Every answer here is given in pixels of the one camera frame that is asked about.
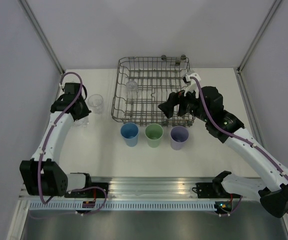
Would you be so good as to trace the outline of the green plastic cup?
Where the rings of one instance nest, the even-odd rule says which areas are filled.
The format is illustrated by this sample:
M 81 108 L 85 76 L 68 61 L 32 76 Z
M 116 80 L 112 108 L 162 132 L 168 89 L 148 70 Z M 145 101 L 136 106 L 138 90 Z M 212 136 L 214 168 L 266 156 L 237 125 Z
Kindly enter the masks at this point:
M 145 136 L 147 139 L 147 144 L 151 148 L 157 148 L 164 134 L 164 130 L 161 125 L 157 123 L 152 123 L 145 128 Z

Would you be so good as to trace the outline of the purple plastic cup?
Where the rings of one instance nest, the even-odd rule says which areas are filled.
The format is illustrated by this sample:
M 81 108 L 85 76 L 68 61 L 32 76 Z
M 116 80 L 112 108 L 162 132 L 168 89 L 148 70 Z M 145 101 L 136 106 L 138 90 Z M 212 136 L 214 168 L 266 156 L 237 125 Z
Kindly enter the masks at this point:
M 181 150 L 189 139 L 189 131 L 184 126 L 175 126 L 170 132 L 170 145 L 173 150 Z

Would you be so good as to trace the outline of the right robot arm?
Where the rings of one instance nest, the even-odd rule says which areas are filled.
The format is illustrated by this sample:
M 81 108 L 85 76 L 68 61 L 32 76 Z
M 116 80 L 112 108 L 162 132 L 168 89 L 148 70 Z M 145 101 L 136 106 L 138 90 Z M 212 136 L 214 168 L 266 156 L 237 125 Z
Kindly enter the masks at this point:
M 176 106 L 179 117 L 191 114 L 203 121 L 213 137 L 238 153 L 260 177 L 250 179 L 223 171 L 212 180 L 215 196 L 223 198 L 230 193 L 247 197 L 260 202 L 276 218 L 288 212 L 288 168 L 273 158 L 235 115 L 224 109 L 223 96 L 216 87 L 202 87 L 199 93 L 172 92 L 158 108 L 169 119 Z

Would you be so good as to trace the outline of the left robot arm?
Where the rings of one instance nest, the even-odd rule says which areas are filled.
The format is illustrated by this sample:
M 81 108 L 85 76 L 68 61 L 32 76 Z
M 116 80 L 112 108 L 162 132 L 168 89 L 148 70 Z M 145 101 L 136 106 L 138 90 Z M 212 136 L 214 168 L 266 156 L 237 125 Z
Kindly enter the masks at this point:
M 89 173 L 66 174 L 60 167 L 60 155 L 66 136 L 75 121 L 91 111 L 82 97 L 84 87 L 69 82 L 64 93 L 51 105 L 49 123 L 41 143 L 29 160 L 20 163 L 19 171 L 30 196 L 105 198 L 108 183 L 93 182 Z

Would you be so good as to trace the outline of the clear glass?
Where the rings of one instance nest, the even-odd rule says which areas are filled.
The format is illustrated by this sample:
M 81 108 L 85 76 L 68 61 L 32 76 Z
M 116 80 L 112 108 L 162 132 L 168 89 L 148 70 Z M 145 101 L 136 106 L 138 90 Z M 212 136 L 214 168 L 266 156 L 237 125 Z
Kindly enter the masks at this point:
M 87 100 L 89 109 L 93 114 L 100 115 L 104 111 L 104 98 L 100 94 L 93 94 Z
M 87 127 L 89 124 L 89 118 L 84 117 L 79 120 L 76 120 L 73 124 L 74 127 Z
M 130 79 L 126 83 L 126 96 L 130 100 L 135 100 L 138 98 L 139 88 L 138 84 L 133 80 Z

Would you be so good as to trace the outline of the blue plastic cup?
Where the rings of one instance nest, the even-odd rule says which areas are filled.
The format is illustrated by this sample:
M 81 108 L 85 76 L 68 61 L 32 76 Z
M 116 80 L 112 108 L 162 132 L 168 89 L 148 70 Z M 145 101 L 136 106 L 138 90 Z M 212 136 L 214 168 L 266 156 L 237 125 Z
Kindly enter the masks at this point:
M 133 122 L 125 123 L 120 129 L 120 134 L 129 147 L 135 147 L 137 145 L 139 133 L 140 130 L 138 126 Z

